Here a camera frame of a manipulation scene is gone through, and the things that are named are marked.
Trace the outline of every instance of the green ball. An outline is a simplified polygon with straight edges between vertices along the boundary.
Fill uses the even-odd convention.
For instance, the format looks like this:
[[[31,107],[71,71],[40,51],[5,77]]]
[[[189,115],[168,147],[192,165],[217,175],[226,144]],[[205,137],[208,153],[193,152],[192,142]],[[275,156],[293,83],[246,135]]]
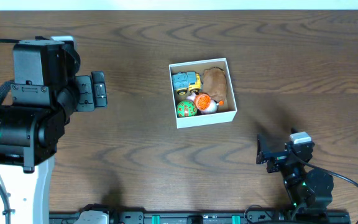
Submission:
[[[178,118],[194,116],[197,114],[197,107],[191,100],[183,100],[177,106]]]

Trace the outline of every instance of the yellow toy truck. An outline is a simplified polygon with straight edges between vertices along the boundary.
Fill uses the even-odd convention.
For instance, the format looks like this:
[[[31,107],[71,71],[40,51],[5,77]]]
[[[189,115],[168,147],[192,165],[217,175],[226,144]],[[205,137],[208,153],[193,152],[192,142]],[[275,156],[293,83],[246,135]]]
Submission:
[[[172,75],[173,90],[179,95],[190,93],[199,93],[203,87],[201,77],[196,72],[179,72]]]

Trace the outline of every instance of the wooden table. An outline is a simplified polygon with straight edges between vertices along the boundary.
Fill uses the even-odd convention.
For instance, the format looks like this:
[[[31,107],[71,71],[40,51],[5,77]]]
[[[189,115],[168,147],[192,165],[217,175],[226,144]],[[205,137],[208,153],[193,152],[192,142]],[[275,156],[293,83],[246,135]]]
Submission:
[[[108,89],[108,109],[74,114],[59,141],[51,211],[287,205],[280,173],[255,164],[256,134],[284,142],[292,126],[315,141],[312,164],[358,181],[358,11],[0,12],[0,38],[35,35],[75,36],[79,74],[103,70]],[[234,121],[176,129],[168,64],[221,57]],[[358,189],[334,184],[329,207],[355,222]]]

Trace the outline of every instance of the cardboard box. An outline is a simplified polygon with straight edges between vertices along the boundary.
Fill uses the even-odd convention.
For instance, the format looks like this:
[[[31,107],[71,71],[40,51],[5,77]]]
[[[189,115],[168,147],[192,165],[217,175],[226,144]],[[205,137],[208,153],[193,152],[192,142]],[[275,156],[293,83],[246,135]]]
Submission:
[[[215,114],[206,114],[206,115],[196,115],[191,117],[179,118],[177,116],[177,104],[182,100],[185,100],[188,95],[178,95],[173,91],[172,85],[172,75],[178,72],[190,72],[195,71],[201,75],[201,80],[203,79],[204,70],[218,67],[224,70],[226,74],[227,81],[227,96],[224,100],[224,104],[218,107],[218,112]],[[227,66],[226,58],[218,58],[211,60],[202,60],[197,62],[185,62],[185,63],[176,63],[169,65],[170,71],[170,80],[171,80],[171,89],[172,89],[172,98],[173,98],[173,109],[175,119],[177,121],[177,128],[187,128],[193,126],[201,126],[207,124],[217,124],[223,122],[230,122],[233,120],[234,116],[237,113],[236,101],[234,99],[233,87],[231,85],[229,67]]]

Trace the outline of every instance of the stuffed animal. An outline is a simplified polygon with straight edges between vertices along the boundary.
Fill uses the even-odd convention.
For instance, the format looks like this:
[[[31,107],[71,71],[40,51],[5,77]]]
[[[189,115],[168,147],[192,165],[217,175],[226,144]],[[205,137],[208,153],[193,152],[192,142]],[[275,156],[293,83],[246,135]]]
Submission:
[[[226,75],[223,70],[211,68],[204,71],[203,93],[208,94],[212,100],[223,103],[227,95]]]

